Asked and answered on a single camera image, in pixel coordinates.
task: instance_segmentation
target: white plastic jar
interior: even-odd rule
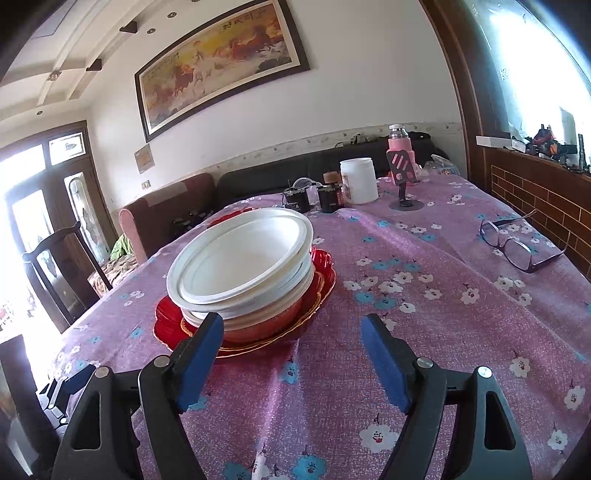
[[[353,158],[340,163],[343,194],[349,203],[361,205],[378,199],[374,162],[371,158]]]

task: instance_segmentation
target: table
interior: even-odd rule
[[[566,258],[528,275],[478,235],[483,218],[516,218],[456,176],[407,192],[424,201],[396,212],[390,179],[380,198],[334,214],[312,211],[314,244],[335,261],[337,286],[306,334],[214,365],[182,416],[208,478],[374,480],[405,417],[388,404],[359,339],[377,312],[394,336],[442,368],[489,366],[521,429],[537,479],[551,478],[590,417],[591,285]],[[281,203],[255,197],[233,210]],[[56,377],[88,363],[137,369],[168,350],[152,334],[173,259],[199,226],[167,245],[63,335]],[[519,221],[506,227],[544,258],[557,248]],[[141,411],[133,418],[146,479],[157,479]],[[453,427],[446,408],[428,478],[439,478]]]

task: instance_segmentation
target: brown brick tile wall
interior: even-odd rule
[[[570,232],[566,255],[591,281],[591,212],[556,192],[495,166],[491,167],[493,196],[515,211],[538,210],[532,225],[560,248]]]

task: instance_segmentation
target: eyeglasses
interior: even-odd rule
[[[560,253],[552,255],[551,257],[535,264],[530,248],[519,240],[516,240],[515,238],[509,238],[504,243],[504,245],[501,246],[501,234],[499,233],[498,227],[506,225],[507,223],[515,223],[525,220],[526,218],[531,217],[536,211],[537,210],[534,210],[530,214],[521,218],[512,220],[499,220],[497,222],[483,220],[480,224],[480,236],[484,239],[484,241],[491,247],[498,248],[503,253],[505,258],[511,263],[511,265],[525,273],[534,273],[538,271],[540,268],[552,263],[566,252],[565,246],[564,250],[562,250]],[[570,232],[569,237],[566,240],[566,245],[569,244],[569,240]]]

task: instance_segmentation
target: eyeglass frame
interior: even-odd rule
[[[514,223],[514,222],[519,222],[521,220],[525,220],[526,218],[531,217],[537,211],[538,210],[533,210],[531,213],[529,213],[529,214],[527,214],[527,215],[525,215],[523,217],[520,217],[520,218],[515,218],[515,219],[510,219],[510,220],[497,220],[496,222],[491,222],[490,220],[486,220],[485,219],[485,220],[483,220],[480,223],[480,236],[486,242],[486,244],[487,245],[490,245],[492,248],[496,248],[496,249],[500,250],[503,253],[503,255],[505,256],[505,258],[509,261],[509,263],[511,265],[513,265],[515,268],[517,268],[518,270],[521,270],[524,273],[535,273],[535,272],[537,272],[540,268],[545,267],[546,265],[552,263],[553,261],[555,261],[558,258],[560,258],[562,255],[564,255],[564,253],[566,252],[566,249],[569,247],[569,240],[570,240],[570,234],[571,234],[570,231],[569,231],[569,236],[566,239],[566,246],[564,247],[564,250],[562,250],[561,252],[559,252],[557,254],[554,254],[551,257],[548,257],[548,258],[546,258],[546,259],[544,259],[544,260],[542,260],[542,261],[537,262],[536,264],[534,264],[534,254],[532,253],[532,251],[530,250],[530,248],[526,244],[524,244],[523,242],[521,242],[519,240],[516,240],[514,238],[508,238],[505,241],[505,243],[503,244],[503,246],[501,246],[501,233],[499,232],[498,227],[503,226],[503,225],[506,225],[507,223]],[[497,244],[496,245],[493,245],[493,244],[489,243],[486,240],[486,238],[485,238],[484,232],[482,231],[482,227],[485,224],[488,224],[488,223],[490,225],[492,225],[493,228],[496,230],[496,233],[497,233],[497,236],[496,236],[496,238],[497,238]],[[525,248],[525,250],[527,252],[529,252],[529,254],[530,254],[530,264],[529,264],[529,266],[527,267],[526,270],[524,270],[523,268],[515,265],[515,263],[513,263],[513,261],[511,261],[511,259],[509,257],[507,257],[507,254],[505,253],[505,247],[507,246],[507,243],[509,243],[511,241],[512,242],[515,242],[519,246]]]

